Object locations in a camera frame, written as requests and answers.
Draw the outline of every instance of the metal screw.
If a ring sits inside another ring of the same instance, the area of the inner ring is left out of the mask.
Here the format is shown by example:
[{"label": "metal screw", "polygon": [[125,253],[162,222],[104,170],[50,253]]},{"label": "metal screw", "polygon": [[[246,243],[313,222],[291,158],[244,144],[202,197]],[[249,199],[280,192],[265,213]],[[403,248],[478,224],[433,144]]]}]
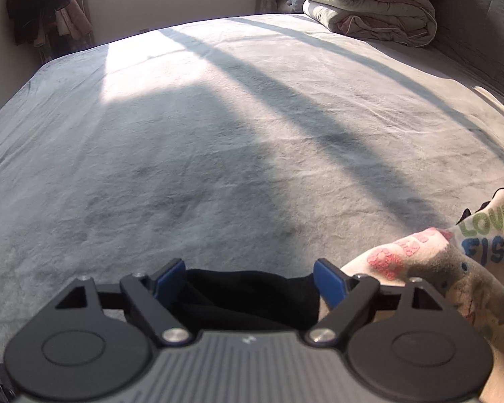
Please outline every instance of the metal screw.
[{"label": "metal screw", "polygon": [[162,332],[162,338],[166,342],[171,342],[174,344],[178,344],[184,342],[188,339],[189,333],[180,327],[172,327],[171,329],[165,330]]},{"label": "metal screw", "polygon": [[250,345],[253,342],[256,342],[257,339],[254,335],[248,335],[246,338],[241,339],[245,344]]},{"label": "metal screw", "polygon": [[330,329],[313,329],[308,336],[313,342],[322,343],[333,341],[336,333]]}]

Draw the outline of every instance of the gray gripper base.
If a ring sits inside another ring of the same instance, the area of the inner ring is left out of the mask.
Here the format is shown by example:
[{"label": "gray gripper base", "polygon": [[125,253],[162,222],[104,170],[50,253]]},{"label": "gray gripper base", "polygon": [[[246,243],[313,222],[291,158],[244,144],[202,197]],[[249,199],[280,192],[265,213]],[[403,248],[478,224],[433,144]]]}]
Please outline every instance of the gray gripper base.
[{"label": "gray gripper base", "polygon": [[305,346],[293,332],[208,331],[189,347],[163,350],[142,378],[98,403],[387,401],[357,382],[336,351]]}]

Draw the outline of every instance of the gray bed sheet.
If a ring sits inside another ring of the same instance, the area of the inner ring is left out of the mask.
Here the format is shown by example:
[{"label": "gray bed sheet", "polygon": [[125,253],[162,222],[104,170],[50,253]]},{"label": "gray bed sheet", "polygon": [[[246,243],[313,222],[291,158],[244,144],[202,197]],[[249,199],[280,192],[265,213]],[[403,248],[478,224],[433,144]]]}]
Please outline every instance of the gray bed sheet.
[{"label": "gray bed sheet", "polygon": [[302,276],[500,186],[504,99],[437,51],[259,15],[58,59],[0,111],[0,360],[82,274]]}]

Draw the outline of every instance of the pink print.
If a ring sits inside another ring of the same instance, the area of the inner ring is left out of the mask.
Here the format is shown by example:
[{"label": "pink print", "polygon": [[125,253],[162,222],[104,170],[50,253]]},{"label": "pink print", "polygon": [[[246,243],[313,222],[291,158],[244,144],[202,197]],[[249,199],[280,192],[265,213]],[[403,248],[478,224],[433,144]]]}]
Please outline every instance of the pink print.
[{"label": "pink print", "polygon": [[454,234],[450,230],[437,229],[437,231],[444,236],[447,240],[450,240],[454,237]]},{"label": "pink print", "polygon": [[403,251],[407,256],[414,255],[418,250],[420,250],[420,244],[412,239],[410,236],[402,239],[398,239],[394,244],[399,245],[403,248]]},{"label": "pink print", "polygon": [[377,248],[368,256],[368,265],[383,274],[388,280],[394,280],[403,269],[403,260],[387,248]]},{"label": "pink print", "polygon": [[437,229],[434,227],[430,227],[424,231],[420,231],[418,233],[414,233],[413,236],[418,239],[420,242],[428,242],[429,237],[435,235],[437,233]]}]

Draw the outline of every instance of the black circular pad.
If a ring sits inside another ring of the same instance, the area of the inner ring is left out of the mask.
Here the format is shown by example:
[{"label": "black circular pad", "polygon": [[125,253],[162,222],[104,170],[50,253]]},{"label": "black circular pad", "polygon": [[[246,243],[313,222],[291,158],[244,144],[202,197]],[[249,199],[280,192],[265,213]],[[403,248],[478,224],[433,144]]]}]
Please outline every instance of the black circular pad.
[{"label": "black circular pad", "polygon": [[43,344],[48,361],[60,366],[80,366],[95,361],[105,350],[105,340],[88,331],[64,331]]},{"label": "black circular pad", "polygon": [[136,379],[151,360],[147,338],[130,324],[82,309],[34,319],[9,342],[6,369],[25,394],[50,401],[93,400]]},{"label": "black circular pad", "polygon": [[396,356],[416,366],[439,366],[454,357],[455,345],[446,336],[428,331],[407,332],[392,343]]},{"label": "black circular pad", "polygon": [[492,369],[488,343],[457,311],[396,311],[365,325],[347,346],[352,369],[393,401],[464,401]]}]

